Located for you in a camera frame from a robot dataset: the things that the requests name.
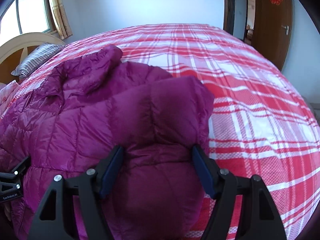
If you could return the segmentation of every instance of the bed headboard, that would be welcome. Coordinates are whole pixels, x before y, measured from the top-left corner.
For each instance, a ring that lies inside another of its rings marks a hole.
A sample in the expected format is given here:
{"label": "bed headboard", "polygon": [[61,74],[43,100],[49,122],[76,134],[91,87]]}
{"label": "bed headboard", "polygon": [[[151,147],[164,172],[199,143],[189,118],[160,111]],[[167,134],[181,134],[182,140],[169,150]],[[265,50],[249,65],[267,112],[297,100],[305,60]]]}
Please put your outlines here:
{"label": "bed headboard", "polygon": [[47,33],[25,33],[19,35],[0,47],[0,83],[8,84],[19,80],[11,72],[38,46],[47,42],[64,45],[59,38]]}

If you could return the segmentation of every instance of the screw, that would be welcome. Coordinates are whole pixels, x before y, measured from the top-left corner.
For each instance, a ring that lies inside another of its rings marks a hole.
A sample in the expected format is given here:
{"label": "screw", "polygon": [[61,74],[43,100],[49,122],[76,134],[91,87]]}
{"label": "screw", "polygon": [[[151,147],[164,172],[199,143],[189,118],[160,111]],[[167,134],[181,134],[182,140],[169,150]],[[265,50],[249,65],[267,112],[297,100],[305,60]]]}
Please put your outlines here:
{"label": "screw", "polygon": [[87,173],[87,175],[93,175],[93,174],[96,173],[96,170],[95,170],[95,169],[88,169],[88,170],[86,171],[86,173]]}
{"label": "screw", "polygon": [[260,181],[261,180],[261,177],[259,175],[257,175],[257,174],[253,175],[252,178],[253,178],[254,181]]}
{"label": "screw", "polygon": [[221,175],[227,175],[229,173],[228,169],[220,169],[220,174]]}
{"label": "screw", "polygon": [[54,176],[53,180],[54,181],[60,181],[62,179],[62,176],[60,174]]}

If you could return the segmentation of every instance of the curtain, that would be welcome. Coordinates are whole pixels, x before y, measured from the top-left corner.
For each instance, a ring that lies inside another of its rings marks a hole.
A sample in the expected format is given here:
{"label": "curtain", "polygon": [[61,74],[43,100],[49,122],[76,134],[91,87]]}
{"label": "curtain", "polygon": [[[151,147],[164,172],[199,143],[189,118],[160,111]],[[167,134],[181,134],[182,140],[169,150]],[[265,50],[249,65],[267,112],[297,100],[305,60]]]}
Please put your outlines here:
{"label": "curtain", "polygon": [[72,31],[62,4],[62,0],[49,0],[49,3],[54,24],[56,25],[60,38],[63,40],[72,36]]}

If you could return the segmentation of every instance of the plaid blanket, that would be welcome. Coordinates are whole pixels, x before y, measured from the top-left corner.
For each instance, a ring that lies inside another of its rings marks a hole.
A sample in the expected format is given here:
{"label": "plaid blanket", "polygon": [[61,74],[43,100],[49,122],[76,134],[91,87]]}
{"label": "plaid blanket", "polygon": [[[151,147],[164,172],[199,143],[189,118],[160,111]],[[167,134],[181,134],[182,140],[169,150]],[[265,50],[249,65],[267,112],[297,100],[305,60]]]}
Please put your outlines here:
{"label": "plaid blanket", "polygon": [[[159,66],[175,77],[196,76],[215,95],[209,120],[210,157],[236,176],[262,176],[287,238],[303,229],[320,198],[320,128],[304,100],[254,48],[219,28],[160,24],[101,33],[65,47],[22,84],[12,102],[37,88],[60,62],[108,44],[122,61]],[[184,238],[200,239],[214,201],[204,198],[199,221]],[[228,234],[240,216],[237,198]]]}

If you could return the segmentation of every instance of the logo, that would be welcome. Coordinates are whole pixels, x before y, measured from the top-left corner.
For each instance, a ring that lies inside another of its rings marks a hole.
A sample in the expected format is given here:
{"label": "logo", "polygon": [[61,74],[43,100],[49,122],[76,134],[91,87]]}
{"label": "logo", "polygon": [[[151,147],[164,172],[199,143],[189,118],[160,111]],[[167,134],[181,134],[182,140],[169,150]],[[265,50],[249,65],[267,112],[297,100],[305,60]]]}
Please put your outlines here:
{"label": "logo", "polygon": [[10,195],[10,196],[7,196],[7,197],[4,197],[3,199],[8,199],[8,198],[16,197],[16,196],[18,196],[17,193],[16,193],[16,194],[13,194],[13,195]]}

